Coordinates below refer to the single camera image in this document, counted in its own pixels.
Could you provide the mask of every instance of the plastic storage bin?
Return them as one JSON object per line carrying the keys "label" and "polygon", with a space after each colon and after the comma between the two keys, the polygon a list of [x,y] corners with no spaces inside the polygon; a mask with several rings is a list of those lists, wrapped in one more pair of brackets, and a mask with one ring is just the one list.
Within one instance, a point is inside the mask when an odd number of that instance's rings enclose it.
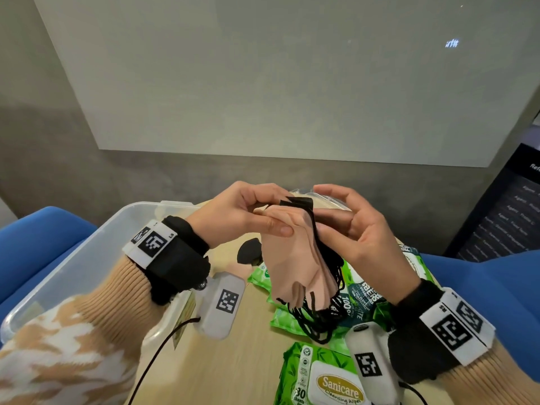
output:
{"label": "plastic storage bin", "polygon": [[[122,247],[151,219],[169,215],[182,218],[198,207],[186,202],[138,202],[128,204],[105,222],[32,290],[4,319],[0,338],[6,343],[23,325],[66,298],[94,290],[122,256]],[[160,324],[148,334],[156,339],[185,304],[178,296]]]}

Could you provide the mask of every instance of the projector screen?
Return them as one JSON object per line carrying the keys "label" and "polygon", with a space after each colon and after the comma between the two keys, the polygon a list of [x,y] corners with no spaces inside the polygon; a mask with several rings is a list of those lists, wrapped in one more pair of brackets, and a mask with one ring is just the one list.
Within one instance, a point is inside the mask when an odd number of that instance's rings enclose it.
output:
{"label": "projector screen", "polygon": [[101,149],[489,165],[540,0],[35,0]]}

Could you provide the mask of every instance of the blue backrest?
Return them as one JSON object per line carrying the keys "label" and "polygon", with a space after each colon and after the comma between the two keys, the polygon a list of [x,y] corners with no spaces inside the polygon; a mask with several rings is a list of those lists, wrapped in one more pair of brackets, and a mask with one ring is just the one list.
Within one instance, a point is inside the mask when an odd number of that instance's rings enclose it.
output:
{"label": "blue backrest", "polygon": [[540,382],[540,250],[483,263],[422,258],[442,286],[454,289],[497,328],[517,364]]}
{"label": "blue backrest", "polygon": [[0,229],[0,302],[96,228],[50,206]]}

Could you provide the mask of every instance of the gray wall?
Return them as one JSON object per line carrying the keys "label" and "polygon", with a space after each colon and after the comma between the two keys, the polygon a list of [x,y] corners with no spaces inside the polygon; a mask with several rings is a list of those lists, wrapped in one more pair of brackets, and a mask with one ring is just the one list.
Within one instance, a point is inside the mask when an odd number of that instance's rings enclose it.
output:
{"label": "gray wall", "polygon": [[238,179],[338,183],[367,197],[405,243],[441,253],[539,107],[540,88],[488,168],[104,151],[33,1],[0,0],[0,197],[19,217],[54,205],[101,224],[128,203],[197,203]]}

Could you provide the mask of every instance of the sweater sleeve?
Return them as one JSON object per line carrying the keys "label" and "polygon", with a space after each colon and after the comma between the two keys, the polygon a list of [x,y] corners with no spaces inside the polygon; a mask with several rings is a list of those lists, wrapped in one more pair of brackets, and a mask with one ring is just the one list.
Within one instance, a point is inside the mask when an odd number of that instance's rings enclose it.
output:
{"label": "sweater sleeve", "polygon": [[120,259],[95,291],[33,319],[3,347],[0,404],[122,404],[164,310],[145,275]]}
{"label": "sweater sleeve", "polygon": [[439,378],[455,405],[540,403],[540,384],[517,366],[498,340],[469,366],[456,367]]}

